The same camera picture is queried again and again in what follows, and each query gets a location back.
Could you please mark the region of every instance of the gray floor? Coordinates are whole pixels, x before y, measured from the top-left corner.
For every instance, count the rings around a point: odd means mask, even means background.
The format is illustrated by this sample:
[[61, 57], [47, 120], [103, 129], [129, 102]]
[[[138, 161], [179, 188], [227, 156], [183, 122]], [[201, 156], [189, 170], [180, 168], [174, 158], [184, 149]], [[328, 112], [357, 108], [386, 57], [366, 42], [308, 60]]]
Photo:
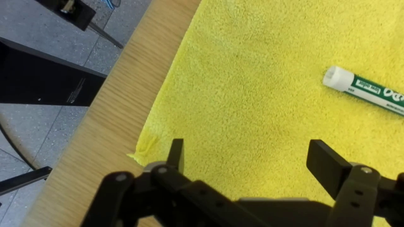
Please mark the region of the gray floor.
[[[102, 0], [83, 0], [97, 14], [93, 19], [125, 44], [150, 0], [122, 0], [110, 10]], [[107, 74], [120, 49], [95, 31], [82, 31], [38, 5], [34, 0], [0, 0], [0, 36], [68, 62]], [[0, 103], [0, 121], [38, 166], [53, 166], [81, 122], [87, 107]], [[0, 180], [29, 171], [0, 134]], [[0, 197], [0, 227], [21, 223], [44, 182]]]

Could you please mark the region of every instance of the black cable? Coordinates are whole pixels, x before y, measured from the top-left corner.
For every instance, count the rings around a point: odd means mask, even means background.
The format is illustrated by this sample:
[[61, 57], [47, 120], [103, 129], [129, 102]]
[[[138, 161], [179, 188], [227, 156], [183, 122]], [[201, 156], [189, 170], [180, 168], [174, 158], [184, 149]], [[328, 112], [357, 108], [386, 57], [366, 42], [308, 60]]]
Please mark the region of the black cable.
[[0, 122], [0, 131], [4, 135], [4, 137], [6, 139], [6, 141], [10, 144], [10, 146], [15, 150], [15, 153], [23, 159], [24, 163], [26, 163], [26, 165], [29, 165], [30, 169], [37, 170], [38, 168], [35, 168], [35, 165], [33, 163], [30, 163], [24, 155], [23, 153], [18, 149], [18, 146], [14, 144], [14, 141], [11, 140], [11, 137], [9, 136], [9, 134], [5, 131], [5, 129], [2, 127], [1, 122]]
[[114, 39], [110, 34], [107, 34], [105, 30], [102, 30], [98, 25], [96, 25], [95, 23], [90, 23], [88, 26], [96, 31], [100, 36], [105, 38], [106, 40], [111, 42], [114, 45], [116, 45], [117, 48], [122, 49], [124, 45], [121, 43], [119, 43], [116, 39]]

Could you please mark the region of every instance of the green marker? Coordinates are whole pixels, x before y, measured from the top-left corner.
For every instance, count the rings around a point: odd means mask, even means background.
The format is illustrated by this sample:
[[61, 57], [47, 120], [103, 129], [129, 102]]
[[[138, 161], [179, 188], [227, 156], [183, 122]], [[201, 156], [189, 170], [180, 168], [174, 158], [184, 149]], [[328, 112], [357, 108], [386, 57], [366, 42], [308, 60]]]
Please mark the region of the green marker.
[[404, 116], [404, 95], [365, 79], [340, 67], [331, 67], [323, 78], [327, 87], [346, 92]]

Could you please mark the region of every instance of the screw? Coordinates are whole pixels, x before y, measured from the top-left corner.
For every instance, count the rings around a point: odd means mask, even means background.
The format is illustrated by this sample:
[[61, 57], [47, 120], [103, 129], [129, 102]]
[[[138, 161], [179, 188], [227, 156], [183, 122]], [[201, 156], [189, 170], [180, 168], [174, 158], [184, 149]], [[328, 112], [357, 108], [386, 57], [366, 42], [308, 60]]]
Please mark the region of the screw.
[[370, 173], [372, 171], [370, 168], [366, 168], [366, 166], [361, 168], [361, 170], [362, 170], [365, 174], [370, 174]]
[[158, 170], [158, 173], [159, 173], [159, 174], [165, 174], [165, 173], [167, 173], [167, 168], [160, 168], [160, 169]]
[[115, 180], [116, 182], [124, 182], [126, 178], [127, 178], [126, 174], [119, 174], [119, 175], [115, 176]]

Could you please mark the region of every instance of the robotic arm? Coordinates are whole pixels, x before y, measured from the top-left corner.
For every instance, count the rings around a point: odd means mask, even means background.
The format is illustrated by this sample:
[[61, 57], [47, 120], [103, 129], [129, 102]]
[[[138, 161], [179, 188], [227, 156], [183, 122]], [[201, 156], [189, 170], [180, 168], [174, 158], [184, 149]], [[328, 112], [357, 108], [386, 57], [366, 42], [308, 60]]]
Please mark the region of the robotic arm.
[[404, 173], [396, 180], [366, 165], [352, 166], [321, 140], [312, 140], [307, 168], [336, 200], [230, 200], [208, 184], [191, 182], [182, 169], [183, 140], [173, 140], [167, 163], [154, 163], [135, 178], [105, 176], [82, 222], [132, 227], [154, 216], [163, 226], [327, 226], [370, 227], [374, 216], [404, 226]]

